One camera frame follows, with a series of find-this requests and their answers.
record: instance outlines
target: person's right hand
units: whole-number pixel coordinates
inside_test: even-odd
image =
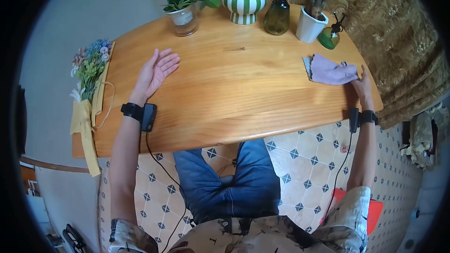
[[[359,80],[353,80],[351,83],[355,88],[361,102],[362,111],[374,110],[374,102],[372,101],[372,89],[370,87],[370,77],[368,69],[363,65],[363,76]]]
[[[135,88],[128,100],[130,103],[143,107],[166,77],[178,68],[180,57],[176,53],[169,54],[171,51],[171,48],[161,52],[155,49],[153,57],[139,71]]]

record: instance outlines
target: red stool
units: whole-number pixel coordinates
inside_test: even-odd
[[[333,200],[333,197],[335,197],[336,203],[338,203],[339,200],[341,200],[345,196],[345,194],[346,194],[345,190],[335,188],[333,190],[331,200]],[[383,210],[383,202],[370,199],[370,202],[368,204],[368,215],[367,215],[367,235],[371,234],[374,231],[375,227],[377,226],[378,219],[380,218],[382,210]]]

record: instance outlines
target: tiled floor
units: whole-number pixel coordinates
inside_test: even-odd
[[[368,237],[368,252],[394,252],[397,250],[409,224],[411,211],[417,200],[422,182],[422,171],[399,155],[401,125],[386,131],[377,127],[377,170],[372,191],[373,199],[383,202],[383,211],[374,232]],[[315,127],[264,139],[275,172],[280,177],[280,215],[288,215],[306,231],[314,231],[324,216],[331,199],[331,190],[339,167],[345,159],[341,145],[349,143],[348,121]],[[352,137],[357,142],[358,133]],[[237,144],[203,149],[203,157],[220,176],[234,172],[232,160]],[[178,181],[171,153],[156,154],[172,177]],[[337,177],[337,188],[346,189],[353,153],[348,156]],[[108,169],[102,173],[98,205],[101,243],[104,252],[109,246],[110,200]],[[150,155],[139,156],[136,172],[135,206],[138,224],[154,237],[160,251],[166,246],[170,234],[184,212],[183,199],[178,186],[154,162]],[[169,241],[174,244],[187,233],[191,217],[184,215]]]

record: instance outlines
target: wood grain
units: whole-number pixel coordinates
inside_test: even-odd
[[[332,86],[308,80],[303,56],[314,53],[340,63],[357,65],[364,59],[345,32],[334,50],[315,40],[295,37],[300,6],[291,5],[290,30],[273,36],[264,31],[262,19],[236,25],[224,8],[199,12],[200,28],[186,37],[170,31],[168,17],[149,22],[115,40],[106,81],[116,87],[114,103],[104,126],[94,133],[99,157],[111,155],[122,113],[141,66],[155,48],[172,48],[181,57],[180,67],[148,100],[158,106],[149,135],[152,152],[229,144],[269,135],[299,131],[348,118],[348,108],[360,108],[351,85]],[[376,111],[383,105],[371,76]],[[104,107],[112,90],[105,88]],[[97,116],[100,122],[104,110]],[[148,153],[145,137],[140,152]],[[80,136],[72,139],[73,157],[84,157]]]

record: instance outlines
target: gold patterned fabric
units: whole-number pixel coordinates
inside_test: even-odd
[[[442,44],[419,0],[329,0],[325,10],[348,15],[345,30],[383,100],[378,117],[384,129],[410,119],[450,88]]]

